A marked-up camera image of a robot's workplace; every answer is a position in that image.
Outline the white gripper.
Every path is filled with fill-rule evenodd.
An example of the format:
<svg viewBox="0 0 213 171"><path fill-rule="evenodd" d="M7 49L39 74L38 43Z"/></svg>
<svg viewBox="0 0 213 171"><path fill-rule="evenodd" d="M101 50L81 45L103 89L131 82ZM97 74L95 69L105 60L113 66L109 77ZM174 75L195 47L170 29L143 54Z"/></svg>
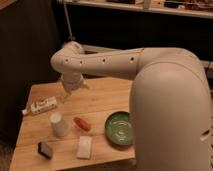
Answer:
<svg viewBox="0 0 213 171"><path fill-rule="evenodd" d="M84 82L82 74L74 73L71 75L62 74L60 81L65 91L61 93L60 101L65 103L71 96L71 92L79 88L86 88L87 85Z"/></svg>

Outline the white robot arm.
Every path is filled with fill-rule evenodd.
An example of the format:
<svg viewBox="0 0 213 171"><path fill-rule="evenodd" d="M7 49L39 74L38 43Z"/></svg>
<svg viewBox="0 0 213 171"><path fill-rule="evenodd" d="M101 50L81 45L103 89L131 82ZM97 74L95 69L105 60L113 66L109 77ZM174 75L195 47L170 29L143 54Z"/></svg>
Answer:
<svg viewBox="0 0 213 171"><path fill-rule="evenodd" d="M129 108L138 171L211 170L211 93L199 58L157 47L86 54L76 42L51 58L67 86L71 76L132 82Z"/></svg>

